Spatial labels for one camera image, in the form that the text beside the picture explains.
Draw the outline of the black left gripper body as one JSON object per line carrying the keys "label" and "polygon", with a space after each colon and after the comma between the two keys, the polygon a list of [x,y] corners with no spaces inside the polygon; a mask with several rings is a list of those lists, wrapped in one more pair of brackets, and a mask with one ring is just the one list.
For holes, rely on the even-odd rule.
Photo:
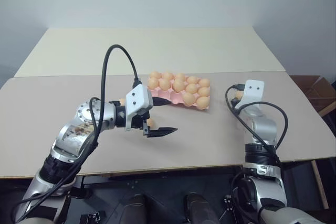
{"label": "black left gripper body", "polygon": [[149,112],[144,113],[143,115],[136,114],[132,118],[131,128],[142,130],[144,136],[149,136],[150,126],[148,125],[148,119],[150,118]]}

